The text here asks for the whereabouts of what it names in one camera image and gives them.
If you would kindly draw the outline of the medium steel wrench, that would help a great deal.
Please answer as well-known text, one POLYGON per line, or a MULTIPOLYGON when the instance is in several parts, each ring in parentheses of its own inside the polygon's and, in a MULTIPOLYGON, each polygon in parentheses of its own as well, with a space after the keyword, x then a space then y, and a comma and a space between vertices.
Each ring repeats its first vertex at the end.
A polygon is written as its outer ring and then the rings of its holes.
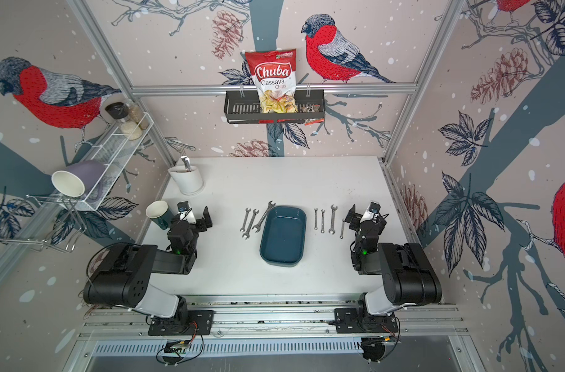
POLYGON ((335 205, 332 205, 330 207, 331 213, 330 213, 330 229, 328 230, 329 234, 334 235, 336 233, 335 230, 335 216, 336 216, 336 211, 338 210, 338 207, 335 205))

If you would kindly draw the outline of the slim steel wrench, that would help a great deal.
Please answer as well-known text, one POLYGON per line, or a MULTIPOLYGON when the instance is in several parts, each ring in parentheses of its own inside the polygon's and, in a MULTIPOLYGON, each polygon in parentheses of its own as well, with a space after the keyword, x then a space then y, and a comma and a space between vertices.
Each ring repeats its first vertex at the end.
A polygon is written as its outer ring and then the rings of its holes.
POLYGON ((325 233, 325 209, 321 210, 321 233, 325 233))

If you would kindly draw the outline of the short steel wrench group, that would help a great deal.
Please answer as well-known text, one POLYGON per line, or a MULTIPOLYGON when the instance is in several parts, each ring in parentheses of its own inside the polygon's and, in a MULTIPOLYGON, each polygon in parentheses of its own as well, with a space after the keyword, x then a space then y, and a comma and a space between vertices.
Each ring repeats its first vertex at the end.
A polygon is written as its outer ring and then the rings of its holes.
POLYGON ((318 231, 318 208, 313 209, 313 228, 318 231))

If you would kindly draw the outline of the smallest steel wrench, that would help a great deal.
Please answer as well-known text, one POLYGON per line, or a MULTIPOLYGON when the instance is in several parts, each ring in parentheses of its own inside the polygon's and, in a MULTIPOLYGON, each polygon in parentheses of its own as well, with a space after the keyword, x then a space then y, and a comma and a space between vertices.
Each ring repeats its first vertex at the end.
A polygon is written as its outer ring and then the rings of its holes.
POLYGON ((242 233, 244 233, 244 232, 246 231, 246 226, 247 226, 248 217, 249 217, 250 212, 251 212, 251 208, 246 208, 246 209, 245 209, 245 215, 244 215, 243 224, 242 224, 242 227, 240 228, 240 231, 241 231, 242 233))

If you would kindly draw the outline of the longest steel wrench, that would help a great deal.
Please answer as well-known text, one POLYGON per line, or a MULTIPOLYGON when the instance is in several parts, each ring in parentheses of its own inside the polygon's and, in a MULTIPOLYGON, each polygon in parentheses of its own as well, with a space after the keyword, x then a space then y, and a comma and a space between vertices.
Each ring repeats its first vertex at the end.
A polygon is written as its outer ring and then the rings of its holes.
POLYGON ((256 233, 259 232, 259 231, 262 229, 263 222, 265 221, 265 219, 266 219, 267 215, 269 214, 269 212, 270 212, 272 209, 274 209, 274 207, 276 207, 276 203, 274 203, 274 201, 270 201, 270 202, 268 203, 267 209, 265 210, 265 212, 264 212, 264 214, 262 215, 262 217, 260 218, 260 220, 259 220, 254 226, 252 226, 252 229, 254 229, 256 233))

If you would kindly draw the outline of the small steel wrench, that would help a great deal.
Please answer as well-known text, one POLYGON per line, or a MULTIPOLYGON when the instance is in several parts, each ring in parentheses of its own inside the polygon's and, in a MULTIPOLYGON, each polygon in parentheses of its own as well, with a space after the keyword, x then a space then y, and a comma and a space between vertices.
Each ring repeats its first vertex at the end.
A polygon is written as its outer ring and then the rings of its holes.
POLYGON ((254 220, 255 220, 255 218, 256 218, 256 216, 257 216, 258 214, 259 214, 259 211, 258 211, 257 209, 254 209, 254 210, 252 211, 252 216, 251 216, 250 222, 249 222, 249 224, 248 224, 248 226, 247 226, 247 229, 245 229, 245 231, 244 231, 243 234, 242 234, 242 237, 245 238, 245 240, 248 240, 248 239, 250 238, 250 236, 251 236, 251 228, 252 228, 252 226, 254 225, 254 220))

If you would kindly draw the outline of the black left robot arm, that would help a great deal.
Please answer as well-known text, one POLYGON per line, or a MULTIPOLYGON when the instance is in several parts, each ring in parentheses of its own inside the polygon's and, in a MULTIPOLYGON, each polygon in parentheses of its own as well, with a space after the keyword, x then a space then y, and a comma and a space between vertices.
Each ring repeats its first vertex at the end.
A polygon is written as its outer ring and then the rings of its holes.
POLYGON ((152 274, 189 274, 198 258, 201 233, 213 227, 209 209, 196 217, 188 201, 173 214, 166 201, 146 208, 146 216, 167 233, 168 247, 114 243, 102 248, 99 266, 87 277, 83 299, 90 305, 128 308, 158 319, 188 322, 186 300, 152 285, 152 274))

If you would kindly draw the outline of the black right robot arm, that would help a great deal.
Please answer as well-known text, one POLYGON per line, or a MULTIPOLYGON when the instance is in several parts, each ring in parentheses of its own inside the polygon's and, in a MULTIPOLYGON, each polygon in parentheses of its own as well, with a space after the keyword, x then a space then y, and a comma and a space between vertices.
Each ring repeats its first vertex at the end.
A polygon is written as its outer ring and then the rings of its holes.
POLYGON ((362 316, 390 316, 409 306, 438 304, 442 286, 419 243, 381 243, 388 215, 372 201, 363 213, 352 206, 343 223, 355 232, 350 246, 352 267, 364 276, 379 276, 382 283, 358 300, 362 316))

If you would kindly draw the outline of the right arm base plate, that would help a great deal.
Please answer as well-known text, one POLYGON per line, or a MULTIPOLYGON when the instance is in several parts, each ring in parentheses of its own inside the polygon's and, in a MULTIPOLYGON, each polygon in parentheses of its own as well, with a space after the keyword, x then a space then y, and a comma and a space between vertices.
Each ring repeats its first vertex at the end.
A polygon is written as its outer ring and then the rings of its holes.
POLYGON ((335 308, 334 319, 328 323, 337 333, 388 333, 399 332, 395 316, 371 316, 360 308, 335 308))

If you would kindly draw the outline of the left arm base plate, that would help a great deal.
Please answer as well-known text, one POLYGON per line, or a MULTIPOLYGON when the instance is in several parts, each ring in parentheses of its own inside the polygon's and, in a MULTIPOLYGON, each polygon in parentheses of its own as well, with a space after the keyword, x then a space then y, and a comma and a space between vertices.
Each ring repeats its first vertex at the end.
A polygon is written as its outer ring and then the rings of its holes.
POLYGON ((151 319, 147 334, 149 336, 209 336, 214 310, 184 309, 169 319, 151 319))

